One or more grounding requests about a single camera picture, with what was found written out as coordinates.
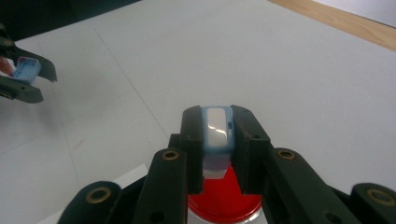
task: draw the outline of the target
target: red object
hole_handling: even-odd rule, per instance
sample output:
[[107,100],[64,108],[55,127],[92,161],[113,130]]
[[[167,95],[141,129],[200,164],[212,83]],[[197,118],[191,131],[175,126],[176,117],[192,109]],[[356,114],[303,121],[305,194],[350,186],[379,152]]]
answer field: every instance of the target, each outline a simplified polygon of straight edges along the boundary
[[204,193],[189,195],[189,208],[214,223],[235,223],[250,218],[262,206],[261,195],[242,195],[233,168],[223,179],[206,179]]

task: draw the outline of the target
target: wooden floor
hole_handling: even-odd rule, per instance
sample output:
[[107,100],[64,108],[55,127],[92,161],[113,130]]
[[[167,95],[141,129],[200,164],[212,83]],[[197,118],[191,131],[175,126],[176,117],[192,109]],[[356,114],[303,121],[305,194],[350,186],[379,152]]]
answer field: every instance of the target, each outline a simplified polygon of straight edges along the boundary
[[382,47],[396,51],[396,29],[312,0],[269,0]]

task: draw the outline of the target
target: table surface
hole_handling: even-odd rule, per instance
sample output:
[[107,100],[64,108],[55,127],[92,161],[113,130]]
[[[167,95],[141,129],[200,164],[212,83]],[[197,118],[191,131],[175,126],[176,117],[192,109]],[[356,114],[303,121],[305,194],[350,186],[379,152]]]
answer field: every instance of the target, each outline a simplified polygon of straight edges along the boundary
[[193,105],[249,108],[329,185],[396,189],[396,52],[263,0],[153,1],[17,45],[45,101],[0,99],[0,223],[37,223],[179,133]]

